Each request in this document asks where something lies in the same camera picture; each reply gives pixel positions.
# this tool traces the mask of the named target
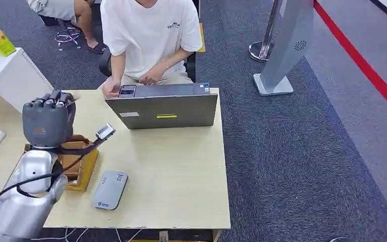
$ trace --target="office chair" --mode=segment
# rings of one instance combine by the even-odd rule
[[[112,75],[112,69],[110,67],[110,50],[106,48],[105,52],[99,59],[99,70],[105,76],[110,77]],[[184,66],[186,67],[187,76],[195,83],[197,81],[196,75],[196,65],[195,65],[195,57],[196,53],[191,54],[187,60],[184,62]]]
[[[79,37],[80,32],[76,31],[76,28],[74,27],[68,27],[66,26],[66,22],[62,19],[56,18],[58,24],[61,27],[61,31],[56,33],[54,36],[54,40],[58,42],[58,50],[63,51],[63,48],[61,46],[62,43],[68,43],[73,42],[76,44],[76,48],[80,49],[78,42],[76,39]]]

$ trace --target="laptop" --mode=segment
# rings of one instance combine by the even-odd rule
[[[130,130],[212,126],[217,94],[209,83],[124,85],[106,103]]]

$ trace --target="black cable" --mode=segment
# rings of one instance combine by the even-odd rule
[[[48,178],[48,177],[53,177],[53,176],[61,175],[63,172],[65,172],[65,171],[69,170],[70,168],[74,167],[78,162],[80,162],[82,160],[82,158],[84,158],[84,155],[81,155],[78,159],[76,159],[72,164],[70,164],[68,167],[64,168],[62,171],[55,172],[55,173],[50,173],[50,174],[45,174],[45,175],[40,175],[40,176],[37,176],[37,177],[34,177],[34,178],[30,178],[30,179],[21,181],[19,183],[13,184],[13,185],[3,189],[2,191],[0,191],[0,196],[2,196],[2,194],[4,194],[4,193],[8,192],[9,190],[11,190],[13,188],[16,188],[18,186],[21,186],[23,184],[34,182],[36,180],[41,180],[41,179]]]

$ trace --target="smartphone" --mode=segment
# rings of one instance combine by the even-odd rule
[[[119,91],[119,97],[134,97],[136,85],[123,85]]]

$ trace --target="robotic arm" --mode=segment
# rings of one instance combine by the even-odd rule
[[[73,135],[75,111],[73,96],[57,90],[24,105],[23,131],[31,150],[21,157],[19,167],[0,192],[0,242],[35,238],[68,183],[64,170],[115,133],[107,124],[96,133],[93,145],[80,150],[62,148]],[[81,157],[63,168],[58,154]]]

